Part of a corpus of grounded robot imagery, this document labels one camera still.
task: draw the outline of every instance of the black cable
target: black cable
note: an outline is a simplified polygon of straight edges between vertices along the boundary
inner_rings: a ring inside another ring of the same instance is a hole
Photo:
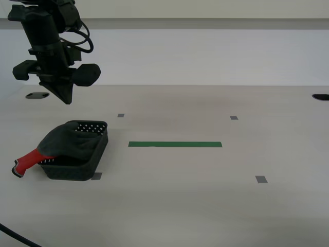
[[[81,32],[79,30],[72,30],[72,32],[74,32],[74,33],[76,33],[76,34],[81,35],[82,37],[84,37],[85,38],[84,41],[81,41],[81,42],[78,42],[78,43],[74,43],[74,42],[68,41],[68,40],[63,39],[63,38],[61,38],[61,40],[63,40],[64,42],[66,42],[67,43],[67,46],[69,46],[69,47],[75,48],[75,49],[77,49],[79,51],[82,51],[84,53],[91,53],[94,50],[94,44],[93,44],[92,40],[90,39],[90,31],[89,31],[88,27],[83,23],[83,21],[81,21],[81,22],[82,22],[82,25],[86,28],[87,34],[85,34],[84,32]],[[77,46],[77,44],[83,44],[85,42],[88,42],[88,44],[90,46],[90,49],[89,50],[84,49],[84,48],[81,48],[80,46]]]
[[[86,26],[86,24],[84,24],[83,21],[81,21],[81,23],[82,23],[82,26],[84,26],[84,28],[87,30],[87,36],[90,37],[90,31],[89,31],[88,27]],[[66,39],[64,39],[64,38],[61,38],[61,40],[62,40],[62,41],[65,41],[65,42],[67,42],[67,43],[69,43],[69,44],[72,44],[72,45],[82,45],[82,44],[84,44],[84,43],[87,42],[87,39],[84,39],[83,41],[81,41],[81,42],[77,42],[77,43],[74,43],[74,42],[68,41],[68,40],[66,40]]]
[[[75,48],[75,49],[77,49],[79,51],[82,51],[84,53],[91,53],[94,50],[94,44],[93,44],[92,40],[90,39],[90,37],[88,37],[85,33],[81,32],[81,31],[75,30],[74,32],[81,35],[82,37],[84,37],[87,40],[87,42],[90,46],[90,49],[87,50],[87,49],[81,48],[80,46],[77,46],[77,45],[71,44],[71,43],[67,43],[67,46]]]
[[[30,247],[41,247],[40,245],[31,242],[30,240],[22,237],[21,235],[17,234],[16,232],[13,232],[11,229],[5,227],[4,225],[0,224],[0,231],[4,232],[8,236],[18,240],[19,242],[26,244],[27,246]]]

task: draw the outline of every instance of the mesh holes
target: mesh holes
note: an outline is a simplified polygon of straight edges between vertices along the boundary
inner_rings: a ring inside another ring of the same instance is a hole
[[[95,125],[96,122],[93,122],[93,124],[91,124],[91,122],[78,122],[79,126],[77,127],[77,129],[75,131],[82,131],[82,132],[96,132],[97,134],[103,135],[104,131],[106,130],[105,125]],[[51,165],[52,163],[54,163],[56,160],[55,159],[46,159],[44,161],[41,161],[40,164],[43,165]]]

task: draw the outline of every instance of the dark gray cloth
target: dark gray cloth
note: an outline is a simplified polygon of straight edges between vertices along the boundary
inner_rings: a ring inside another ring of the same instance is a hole
[[[88,160],[101,136],[96,133],[76,131],[77,122],[67,122],[50,131],[40,142],[37,150],[44,156],[70,156]]]

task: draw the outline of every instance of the black mesh container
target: black mesh container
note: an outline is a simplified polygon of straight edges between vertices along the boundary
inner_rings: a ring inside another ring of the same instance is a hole
[[[59,156],[44,160],[38,164],[50,179],[86,181],[94,176],[95,170],[108,143],[107,123],[103,121],[83,120],[73,120],[71,122],[79,123],[79,127],[76,131],[97,133],[102,136],[90,160],[82,161],[72,157]]]

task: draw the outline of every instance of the green tape strip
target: green tape strip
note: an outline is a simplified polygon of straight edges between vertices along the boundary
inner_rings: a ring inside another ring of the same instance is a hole
[[[129,142],[129,147],[221,148],[221,142]]]

